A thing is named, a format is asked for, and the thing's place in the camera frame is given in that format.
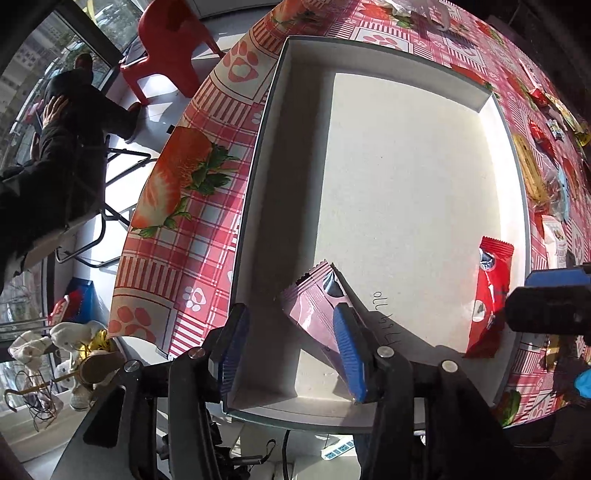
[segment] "folding chair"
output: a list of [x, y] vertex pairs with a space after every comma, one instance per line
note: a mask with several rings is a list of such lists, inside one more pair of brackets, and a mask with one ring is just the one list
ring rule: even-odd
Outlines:
[[[7, 268], [4, 272], [5, 282], [9, 281], [10, 278], [16, 277], [25, 270], [28, 270], [29, 268], [33, 267], [44, 258], [51, 255], [51, 253], [54, 251], [56, 253], [56, 260], [60, 264], [65, 263], [68, 260], [74, 258], [78, 260], [78, 262], [86, 265], [87, 267], [103, 268], [114, 265], [119, 261], [120, 257], [115, 257], [104, 262], [92, 263], [87, 259], [82, 258], [80, 255], [98, 245], [101, 242], [101, 240], [105, 237], [107, 221], [116, 220], [118, 222], [123, 223], [123, 225], [125, 225], [127, 228], [129, 227], [129, 220], [105, 202], [106, 187], [113, 184], [117, 180], [122, 179], [126, 175], [134, 172], [135, 170], [141, 167], [145, 167], [147, 164], [156, 161], [156, 159], [152, 158], [150, 153], [128, 150], [126, 148], [111, 148], [108, 146], [109, 140], [110, 137], [107, 135], [104, 145], [100, 147], [85, 147], [83, 145], [79, 145], [79, 154], [77, 155], [77, 162], [80, 156], [84, 153], [84, 151], [100, 150], [103, 152], [105, 162], [102, 166], [101, 178], [105, 179], [105, 181], [103, 181], [103, 183], [98, 187], [97, 191], [94, 191], [81, 179], [78, 178], [78, 176], [76, 175], [76, 169], [74, 169], [74, 171], [72, 172], [72, 189], [69, 193], [69, 199], [66, 205], [66, 217], [64, 219], [64, 226], [57, 228], [52, 232], [49, 232], [48, 234], [33, 242], [32, 247], [24, 254], [19, 255], [18, 257], [16, 257], [16, 255], [13, 256], [13, 258], [9, 260]], [[136, 157], [139, 157], [139, 160], [130, 168], [119, 173], [109, 181], [106, 181], [107, 165], [109, 162], [111, 162], [114, 158], [118, 157], [119, 155], [134, 155]], [[92, 201], [90, 208], [86, 209], [83, 215], [72, 219], [71, 211], [74, 185], [78, 186], [82, 190], [85, 190], [87, 193], [94, 197], [94, 200]], [[75, 250], [74, 252], [69, 252], [61, 248], [60, 245], [64, 242], [64, 240], [76, 234], [76, 232], [86, 222], [93, 219], [97, 215], [100, 215], [100, 221], [102, 224], [101, 232], [98, 238], [88, 243], [87, 245]]]

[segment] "red patterned tablecloth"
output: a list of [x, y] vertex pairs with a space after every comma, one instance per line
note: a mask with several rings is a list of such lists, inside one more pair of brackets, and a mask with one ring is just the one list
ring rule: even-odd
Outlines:
[[[536, 149], [527, 128], [532, 119], [546, 130], [545, 117], [526, 93], [531, 84], [519, 59], [556, 95], [553, 85], [510, 41], [465, 10], [445, 4], [452, 19], [445, 33], [423, 17], [394, 17], [371, 0], [284, 0], [254, 25], [204, 80], [144, 187], [132, 222], [135, 229], [128, 234], [119, 263], [109, 333], [142, 337], [177, 356], [226, 322], [249, 166], [275, 64], [288, 35], [370, 42], [468, 69], [498, 94], [511, 131], [532, 143], [540, 168], [556, 169]], [[559, 161], [581, 161], [568, 138], [553, 143]], [[212, 149], [224, 167], [235, 169], [230, 182], [210, 196], [187, 190], [197, 160], [213, 155]], [[583, 185], [582, 177], [578, 181]], [[581, 263], [590, 260], [591, 196], [582, 187], [575, 193], [564, 231]], [[531, 208], [530, 217], [535, 218]], [[547, 268], [543, 233], [535, 221], [531, 232], [531, 266]], [[517, 422], [562, 405], [555, 388], [560, 373], [541, 366], [544, 342], [545, 336], [524, 336], [511, 368], [506, 389], [521, 393]], [[591, 352], [581, 339], [575, 348], [573, 356], [589, 360]]]

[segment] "red snack wrapper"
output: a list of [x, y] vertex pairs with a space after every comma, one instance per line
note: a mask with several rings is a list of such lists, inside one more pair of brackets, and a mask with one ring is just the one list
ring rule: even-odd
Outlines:
[[534, 103], [537, 106], [539, 106], [540, 108], [543, 108], [543, 107], [549, 105], [546, 95], [544, 95], [544, 92], [542, 92], [542, 90], [540, 90], [539, 88], [534, 88], [533, 90], [530, 90], [529, 94], [530, 94], [530, 97], [532, 98], [532, 100], [534, 101]]
[[513, 250], [511, 244], [482, 237], [476, 300], [464, 357], [492, 358], [499, 349], [505, 321], [498, 313], [509, 293]]
[[541, 147], [542, 150], [553, 160], [556, 160], [556, 152], [548, 137], [544, 135], [542, 129], [538, 125], [530, 120], [530, 133], [534, 137], [534, 141]]

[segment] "white floor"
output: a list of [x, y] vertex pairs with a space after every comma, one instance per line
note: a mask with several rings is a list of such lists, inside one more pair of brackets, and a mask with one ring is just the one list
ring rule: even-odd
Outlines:
[[[208, 27], [223, 51], [228, 51], [234, 44], [261, 19], [270, 8], [254, 8], [222, 15], [217, 18], [205, 20]], [[200, 79], [204, 79], [217, 65], [220, 58], [213, 54], [205, 45], [198, 46], [193, 53], [193, 66]], [[127, 148], [142, 152], [150, 152], [154, 158], [160, 155], [169, 135], [166, 133], [170, 125], [176, 125], [190, 99], [184, 97], [177, 88], [164, 76], [153, 75], [139, 82], [150, 104], [142, 110], [140, 131], [132, 144], [125, 144], [118, 137], [111, 139], [111, 146], [115, 148]], [[108, 97], [118, 102], [123, 107], [128, 107], [137, 101], [135, 95], [127, 87], [121, 75], [119, 75], [111, 87]], [[111, 179], [126, 168], [132, 166], [137, 157], [122, 155], [109, 164], [107, 179]], [[106, 202], [126, 217], [132, 213], [128, 209], [136, 204], [139, 194], [154, 164], [150, 164], [118, 180], [106, 189]], [[76, 248], [86, 245], [100, 233], [100, 219], [87, 223], [78, 233]], [[106, 261], [121, 254], [127, 234], [126, 227], [119, 222], [107, 222], [106, 233], [103, 241], [83, 254], [84, 258], [94, 261]], [[74, 261], [73, 275], [78, 278], [92, 280], [95, 285], [98, 298], [101, 302], [101, 311], [107, 321], [111, 298], [115, 286], [117, 265], [109, 268], [95, 269]]]

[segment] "hand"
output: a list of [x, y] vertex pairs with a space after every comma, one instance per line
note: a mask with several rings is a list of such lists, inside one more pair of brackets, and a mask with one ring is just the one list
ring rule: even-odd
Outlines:
[[33, 160], [33, 162], [39, 160], [39, 135], [37, 134], [37, 132], [33, 134], [31, 148], [29, 149], [29, 158]]
[[41, 117], [43, 128], [56, 121], [67, 104], [68, 99], [63, 95], [60, 95], [58, 98], [51, 97], [51, 100], [49, 100], [49, 103], [43, 109], [43, 115]]

